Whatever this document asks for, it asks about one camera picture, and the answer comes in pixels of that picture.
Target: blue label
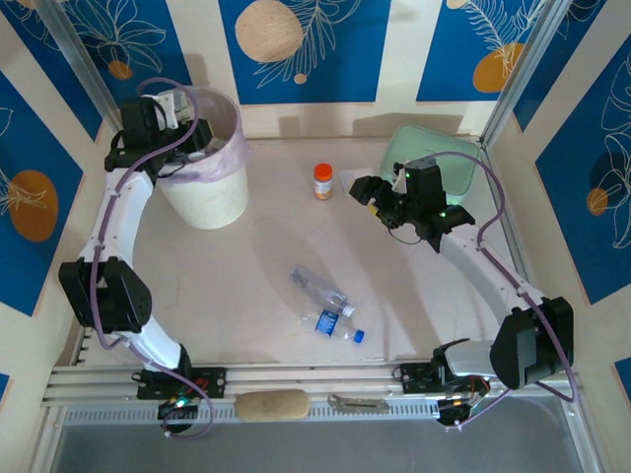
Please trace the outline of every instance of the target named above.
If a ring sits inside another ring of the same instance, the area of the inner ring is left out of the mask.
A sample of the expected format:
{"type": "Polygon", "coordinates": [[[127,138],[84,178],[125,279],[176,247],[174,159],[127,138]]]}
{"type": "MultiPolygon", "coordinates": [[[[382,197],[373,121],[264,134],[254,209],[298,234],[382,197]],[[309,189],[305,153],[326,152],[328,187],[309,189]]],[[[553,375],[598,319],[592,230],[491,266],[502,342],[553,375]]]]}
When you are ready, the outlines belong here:
{"type": "Polygon", "coordinates": [[[317,325],[315,326],[315,331],[325,333],[330,337],[333,330],[335,330],[338,318],[338,314],[329,312],[328,310],[323,310],[319,320],[317,321],[317,325]]]}

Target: green container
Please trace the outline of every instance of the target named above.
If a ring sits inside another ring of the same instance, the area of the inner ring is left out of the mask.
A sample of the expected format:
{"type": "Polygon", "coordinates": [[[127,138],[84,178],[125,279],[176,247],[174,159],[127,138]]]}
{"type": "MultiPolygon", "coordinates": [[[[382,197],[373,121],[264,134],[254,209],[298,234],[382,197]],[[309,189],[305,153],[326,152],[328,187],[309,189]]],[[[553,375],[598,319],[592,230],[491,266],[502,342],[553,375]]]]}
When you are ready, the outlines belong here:
{"type": "MultiPolygon", "coordinates": [[[[434,153],[457,151],[477,160],[481,151],[475,143],[460,140],[416,125],[401,125],[387,147],[382,161],[381,177],[394,183],[394,165],[418,160],[434,153]]],[[[476,164],[461,156],[439,156],[436,163],[441,169],[443,188],[450,204],[458,204],[471,185],[476,164]]]]}

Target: bottle label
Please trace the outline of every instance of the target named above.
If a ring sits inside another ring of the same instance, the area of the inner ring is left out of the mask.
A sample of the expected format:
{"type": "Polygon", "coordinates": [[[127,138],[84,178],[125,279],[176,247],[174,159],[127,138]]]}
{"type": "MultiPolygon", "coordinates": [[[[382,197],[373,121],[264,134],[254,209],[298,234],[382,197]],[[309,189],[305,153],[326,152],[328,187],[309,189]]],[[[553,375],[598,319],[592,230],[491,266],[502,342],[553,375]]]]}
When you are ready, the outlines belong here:
{"type": "Polygon", "coordinates": [[[315,195],[328,195],[333,188],[333,181],[327,180],[325,182],[317,180],[315,182],[315,195]]]}
{"type": "Polygon", "coordinates": [[[330,337],[333,334],[333,330],[335,330],[338,319],[338,314],[323,310],[315,326],[315,331],[325,333],[330,337]]]}

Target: decorative wallpaper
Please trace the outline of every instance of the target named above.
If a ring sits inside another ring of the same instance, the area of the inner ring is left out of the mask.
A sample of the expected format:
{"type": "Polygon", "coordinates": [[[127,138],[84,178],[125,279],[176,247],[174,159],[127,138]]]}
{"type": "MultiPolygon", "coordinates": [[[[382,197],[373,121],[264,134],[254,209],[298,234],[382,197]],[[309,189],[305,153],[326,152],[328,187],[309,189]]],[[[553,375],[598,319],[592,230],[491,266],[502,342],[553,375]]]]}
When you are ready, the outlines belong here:
{"type": "Polygon", "coordinates": [[[83,172],[0,73],[0,302],[31,316],[83,172]]]}
{"type": "Polygon", "coordinates": [[[607,0],[574,0],[513,110],[525,130],[607,0]]]}
{"type": "Polygon", "coordinates": [[[631,36],[536,166],[590,302],[631,283],[631,36]]]}
{"type": "Polygon", "coordinates": [[[220,0],[241,104],[375,101],[390,0],[220,0]]]}
{"type": "Polygon", "coordinates": [[[0,0],[0,12],[94,140],[101,127],[101,115],[33,9],[32,3],[25,0],[0,0]]]}
{"type": "Polygon", "coordinates": [[[548,0],[444,0],[418,101],[493,101],[548,0]]]}
{"type": "MultiPolygon", "coordinates": [[[[116,102],[135,97],[138,84],[150,77],[190,84],[166,0],[66,0],[61,5],[116,102]]],[[[0,0],[0,9],[94,139],[101,117],[32,3],[0,0]]]]}

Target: white bottle cap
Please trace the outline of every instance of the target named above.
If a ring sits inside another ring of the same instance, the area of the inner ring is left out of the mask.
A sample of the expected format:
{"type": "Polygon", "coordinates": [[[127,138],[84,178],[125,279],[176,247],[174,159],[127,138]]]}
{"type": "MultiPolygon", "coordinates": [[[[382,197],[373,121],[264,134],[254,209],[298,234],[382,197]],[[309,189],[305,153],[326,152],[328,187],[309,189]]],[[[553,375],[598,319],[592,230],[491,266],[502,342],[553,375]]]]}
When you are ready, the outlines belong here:
{"type": "Polygon", "coordinates": [[[355,312],[355,306],[349,303],[342,304],[340,308],[342,315],[344,315],[345,317],[350,317],[353,312],[355,312]]]}

